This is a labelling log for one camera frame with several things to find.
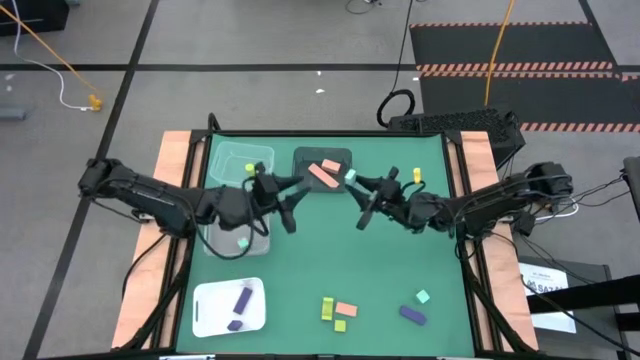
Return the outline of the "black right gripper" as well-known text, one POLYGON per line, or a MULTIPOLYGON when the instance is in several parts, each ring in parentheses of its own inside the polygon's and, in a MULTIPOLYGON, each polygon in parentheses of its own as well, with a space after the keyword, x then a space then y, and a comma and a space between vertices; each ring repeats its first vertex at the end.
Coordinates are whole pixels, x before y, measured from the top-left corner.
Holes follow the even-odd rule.
POLYGON ((356 182, 367 191, 346 185, 361 211, 356 224, 358 230, 367 227, 374 212, 387 216, 407 229, 418 228, 409 218, 410 203, 403 195, 401 184, 396 180, 398 174, 399 169, 392 166, 386 177, 368 178, 357 175, 356 182))

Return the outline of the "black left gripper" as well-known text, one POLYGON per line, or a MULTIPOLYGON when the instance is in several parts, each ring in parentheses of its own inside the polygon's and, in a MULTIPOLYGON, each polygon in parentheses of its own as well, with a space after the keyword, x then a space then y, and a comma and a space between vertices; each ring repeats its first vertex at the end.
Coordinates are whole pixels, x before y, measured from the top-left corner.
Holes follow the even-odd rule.
POLYGON ((283 177, 266 171, 262 162, 254 165, 255 177, 251 194, 253 215, 256 219, 266 214, 278 212, 281 222, 288 234, 296 232, 296 220, 294 209, 302 199, 310 192, 310 188, 304 188, 294 194, 287 195, 282 201, 278 196, 281 191, 289 189, 302 182, 303 176, 283 177))

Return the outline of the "long orange block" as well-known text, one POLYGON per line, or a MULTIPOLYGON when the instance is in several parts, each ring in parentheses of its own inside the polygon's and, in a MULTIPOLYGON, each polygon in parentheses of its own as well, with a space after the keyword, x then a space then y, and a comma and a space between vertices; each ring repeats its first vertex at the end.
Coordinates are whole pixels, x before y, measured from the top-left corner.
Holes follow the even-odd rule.
POLYGON ((339 182, 336 181, 331 175, 329 175, 317 164, 311 163, 308 167, 308 171, 328 188, 336 189, 339 187, 339 182))

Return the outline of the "long purple block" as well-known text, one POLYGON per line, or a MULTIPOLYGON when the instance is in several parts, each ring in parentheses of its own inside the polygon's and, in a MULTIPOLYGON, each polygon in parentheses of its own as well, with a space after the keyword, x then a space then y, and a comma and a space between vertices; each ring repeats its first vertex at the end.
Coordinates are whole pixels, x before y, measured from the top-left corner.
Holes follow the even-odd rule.
POLYGON ((245 311, 245 308, 253 294, 253 290, 249 287, 243 287, 240 295, 234 305, 233 312, 238 315, 242 315, 245 311))
POLYGON ((417 310, 414 310, 413 308, 406 306, 406 305, 402 305, 399 309, 399 313, 402 317, 420 325, 420 326, 424 326, 427 322, 426 320, 426 316, 417 310))

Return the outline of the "dark grey plastic bin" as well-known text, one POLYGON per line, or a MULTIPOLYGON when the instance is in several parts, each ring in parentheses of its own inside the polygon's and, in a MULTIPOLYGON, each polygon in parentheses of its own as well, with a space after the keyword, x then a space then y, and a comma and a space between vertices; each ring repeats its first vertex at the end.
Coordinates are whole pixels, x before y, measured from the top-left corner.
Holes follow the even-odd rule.
POLYGON ((293 175, 303 176, 304 180, 298 184, 300 189, 309 187, 312 192, 342 193, 345 191, 345 175, 352 165, 352 153, 346 148, 335 147, 298 147, 293 155, 293 175), (340 165, 337 174, 328 171, 334 180, 338 182, 336 188, 331 188, 309 171, 312 164, 321 166, 324 160, 331 160, 340 165))

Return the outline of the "light grey translucent bin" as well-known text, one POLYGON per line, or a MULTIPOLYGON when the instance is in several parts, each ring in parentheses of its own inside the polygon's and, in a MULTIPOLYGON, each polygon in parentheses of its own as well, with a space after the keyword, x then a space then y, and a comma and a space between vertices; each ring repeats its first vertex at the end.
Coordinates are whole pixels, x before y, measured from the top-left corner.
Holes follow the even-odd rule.
MULTIPOLYGON (((237 241, 246 238, 249 241, 251 228, 243 225, 231 231, 224 231, 219 226, 219 221, 212 225, 207 225, 203 230, 203 235, 207 243, 216 252, 226 257, 233 257, 241 254, 245 249, 241 249, 237 241)), ((254 232, 253 243, 246 256, 261 256, 269 252, 270 237, 263 236, 257 231, 254 232)))

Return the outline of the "clear plastic bin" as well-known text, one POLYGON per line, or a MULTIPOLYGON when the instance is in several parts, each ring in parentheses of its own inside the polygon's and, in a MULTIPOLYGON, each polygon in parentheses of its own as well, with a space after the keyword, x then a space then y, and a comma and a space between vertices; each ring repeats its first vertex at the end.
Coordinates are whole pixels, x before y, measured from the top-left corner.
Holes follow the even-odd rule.
POLYGON ((268 146, 222 141, 214 149, 209 175, 220 185, 240 187, 248 177, 247 164, 262 163, 271 172, 274 158, 275 152, 268 146))

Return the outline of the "black perforated computer case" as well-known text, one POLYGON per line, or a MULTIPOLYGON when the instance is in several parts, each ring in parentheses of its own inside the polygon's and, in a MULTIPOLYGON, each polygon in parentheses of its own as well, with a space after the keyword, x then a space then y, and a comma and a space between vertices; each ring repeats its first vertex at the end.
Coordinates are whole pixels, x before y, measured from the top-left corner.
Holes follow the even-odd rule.
POLYGON ((506 165, 526 144, 516 114, 512 111, 501 111, 496 108, 439 115, 396 116, 389 120, 387 128, 390 131, 414 133, 485 132, 489 138, 497 169, 506 165))

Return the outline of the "wooden side board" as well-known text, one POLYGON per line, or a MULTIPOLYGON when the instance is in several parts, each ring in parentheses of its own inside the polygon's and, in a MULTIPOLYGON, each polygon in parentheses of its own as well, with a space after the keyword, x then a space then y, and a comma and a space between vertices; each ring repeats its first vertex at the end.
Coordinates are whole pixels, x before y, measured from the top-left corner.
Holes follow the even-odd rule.
MULTIPOLYGON (((485 132, 463 132, 462 152, 473 191, 492 185, 499 180, 488 135, 485 132)), ((471 268, 478 273, 484 261, 487 268, 492 299, 509 325, 531 348, 537 349, 527 296, 521 282, 518 257, 511 229, 497 224, 483 241, 482 249, 471 260, 471 268)))
MULTIPOLYGON (((176 186, 199 184, 204 144, 194 144, 190 131, 164 133, 153 177, 176 186)), ((112 347, 122 348, 143 326, 170 283, 176 279, 187 248, 185 239, 162 238, 155 223, 140 229, 134 258, 113 335, 112 347)))

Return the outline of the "white plastic bin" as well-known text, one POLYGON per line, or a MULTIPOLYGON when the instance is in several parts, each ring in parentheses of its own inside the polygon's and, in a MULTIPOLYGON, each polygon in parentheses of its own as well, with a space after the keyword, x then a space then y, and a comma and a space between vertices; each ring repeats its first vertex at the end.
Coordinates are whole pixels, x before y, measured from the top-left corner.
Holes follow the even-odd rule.
POLYGON ((257 331, 265 323, 265 288, 262 280, 257 277, 203 283, 194 290, 192 332, 198 338, 257 331), (253 294, 244 313, 238 315, 233 312, 233 308, 243 287, 251 288, 253 294), (243 322, 239 331, 227 329, 232 320, 243 322))

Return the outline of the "black hazard-striped floor mat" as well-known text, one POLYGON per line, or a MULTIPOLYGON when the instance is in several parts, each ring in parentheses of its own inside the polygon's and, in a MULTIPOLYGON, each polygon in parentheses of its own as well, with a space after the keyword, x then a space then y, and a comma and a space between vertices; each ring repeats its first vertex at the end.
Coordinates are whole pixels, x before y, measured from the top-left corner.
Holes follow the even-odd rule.
POLYGON ((640 133, 640 75, 585 21, 418 23, 409 28, 423 107, 503 107, 523 131, 640 133))

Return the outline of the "dark grey side table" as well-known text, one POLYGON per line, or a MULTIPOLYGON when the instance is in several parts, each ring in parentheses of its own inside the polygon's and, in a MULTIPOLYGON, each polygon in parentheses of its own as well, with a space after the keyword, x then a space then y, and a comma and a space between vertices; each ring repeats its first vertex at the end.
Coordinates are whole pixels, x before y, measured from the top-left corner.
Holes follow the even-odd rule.
MULTIPOLYGON (((579 286, 587 280, 602 282, 611 278, 610 269, 606 265, 570 261, 554 264, 524 256, 520 259, 519 266, 525 282, 538 292, 579 286)), ((572 314, 606 336, 627 345, 627 334, 617 329, 615 316, 626 310, 636 309, 633 305, 615 305, 574 310, 572 314)), ((544 355, 597 360, 633 358, 631 353, 608 343, 562 313, 534 315, 532 322, 540 352, 544 355)))

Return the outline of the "grey floor object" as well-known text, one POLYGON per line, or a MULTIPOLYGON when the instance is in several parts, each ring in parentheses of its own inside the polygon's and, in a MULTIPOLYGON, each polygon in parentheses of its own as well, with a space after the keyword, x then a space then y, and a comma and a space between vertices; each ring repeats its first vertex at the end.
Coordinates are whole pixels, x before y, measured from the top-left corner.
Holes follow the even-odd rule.
POLYGON ((28 115, 25 107, 0 104, 0 121, 24 121, 28 115))

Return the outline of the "black floor box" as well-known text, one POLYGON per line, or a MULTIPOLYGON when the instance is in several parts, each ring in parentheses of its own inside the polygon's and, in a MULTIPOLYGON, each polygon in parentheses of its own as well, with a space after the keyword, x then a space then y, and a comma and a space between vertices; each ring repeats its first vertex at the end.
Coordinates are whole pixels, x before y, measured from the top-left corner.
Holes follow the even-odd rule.
POLYGON ((63 30, 70 10, 65 0, 0 0, 0 5, 12 14, 19 13, 21 21, 36 33, 63 30))

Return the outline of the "black aluminium table frame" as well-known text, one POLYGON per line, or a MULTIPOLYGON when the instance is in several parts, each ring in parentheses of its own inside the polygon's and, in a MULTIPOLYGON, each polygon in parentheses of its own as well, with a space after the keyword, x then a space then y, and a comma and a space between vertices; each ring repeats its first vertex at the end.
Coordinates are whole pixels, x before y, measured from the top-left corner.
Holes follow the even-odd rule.
MULTIPOLYGON (((355 140, 346 141, 347 138, 356 138, 367 140, 375 143, 373 146, 373 156, 375 159, 382 160, 384 149, 389 152, 391 150, 399 150, 400 145, 406 145, 408 141, 426 139, 428 137, 410 137, 405 136, 408 133, 400 133, 392 135, 385 131, 351 131, 351 130, 226 130, 227 135, 231 133, 239 133, 238 136, 250 135, 255 133, 256 138, 253 140, 267 140, 271 137, 284 138, 284 140, 300 140, 298 142, 318 143, 320 140, 331 140, 332 142, 345 147, 355 146, 355 140)), ((454 150, 458 145, 454 145, 450 141, 448 152, 462 150, 454 150)), ((458 192, 462 191, 462 176, 459 174, 459 163, 462 160, 453 160, 456 155, 447 155, 453 161, 452 178, 454 180, 444 181, 457 182, 454 186, 458 192)), ((320 230, 332 230, 325 228, 323 225, 309 225, 309 221, 301 219, 296 215, 298 222, 298 231, 292 236, 284 236, 284 240, 272 245, 271 251, 267 255, 275 255, 279 250, 289 254, 293 250, 302 250, 302 258, 300 264, 302 268, 300 273, 291 273, 296 276, 297 280, 302 279, 302 275, 318 275, 320 272, 328 274, 329 278, 334 279, 336 275, 338 281, 333 286, 333 282, 328 282, 320 286, 320 288, 311 285, 293 285, 292 288, 284 285, 291 285, 285 280, 284 285, 280 285, 282 280, 280 277, 276 279, 275 275, 270 277, 270 265, 276 266, 276 263, 269 263, 265 267, 250 272, 249 275, 256 275, 262 278, 266 286, 266 304, 267 315, 266 325, 256 332, 244 333, 245 335, 224 335, 209 338, 195 338, 192 336, 191 325, 182 326, 183 315, 189 315, 191 321, 192 310, 192 289, 189 288, 187 295, 175 295, 170 301, 168 309, 163 315, 164 322, 158 327, 162 330, 160 335, 159 347, 169 348, 172 341, 177 344, 180 331, 185 330, 183 335, 193 337, 196 345, 203 345, 208 352, 216 353, 265 353, 265 354, 289 354, 308 355, 308 354, 335 354, 356 356, 369 355, 380 352, 383 355, 408 357, 409 345, 428 345, 428 349, 419 352, 420 356, 435 354, 438 356, 458 356, 470 355, 475 352, 473 341, 480 341, 481 348, 479 352, 498 352, 498 349, 504 350, 503 355, 511 355, 514 350, 510 347, 506 337, 503 334, 497 335, 498 326, 496 320, 490 319, 487 310, 481 304, 477 296, 474 295, 472 303, 468 303, 467 295, 470 294, 470 288, 467 286, 463 290, 463 270, 460 262, 453 255, 454 244, 449 238, 440 242, 427 241, 429 233, 427 231, 419 235, 411 235, 405 230, 401 230, 398 225, 394 227, 390 237, 380 238, 381 240, 391 240, 388 243, 374 244, 373 241, 365 241, 365 245, 373 246, 380 243, 384 245, 382 249, 396 250, 391 253, 392 260, 384 263, 385 260, 377 254, 377 252, 365 251, 359 252, 355 249, 355 245, 347 244, 346 240, 355 240, 356 238, 347 237, 346 240, 338 240, 336 237, 327 237, 327 240, 336 246, 345 245, 345 250, 339 250, 335 255, 345 255, 345 260, 338 261, 338 257, 329 259, 329 252, 319 252, 322 257, 315 257, 315 249, 318 247, 317 242, 312 240, 311 235, 318 235, 320 230), (362 284, 352 283, 347 279, 355 279, 350 275, 347 269, 357 270, 351 265, 364 264, 364 272, 360 271, 364 277, 362 284), (393 300, 389 296, 405 294, 400 290, 410 291, 415 288, 416 291, 420 287, 426 287, 432 298, 424 306, 419 305, 417 300, 413 299, 413 295, 406 295, 402 299, 398 298, 396 303, 382 303, 382 300, 393 300), (345 333, 335 332, 333 323, 320 320, 320 304, 321 297, 333 296, 338 300, 344 300, 348 303, 354 303, 358 306, 358 316, 355 318, 347 317, 347 330, 345 333), (427 325, 418 326, 399 315, 399 306, 401 304, 411 303, 417 307, 428 310, 427 325)))

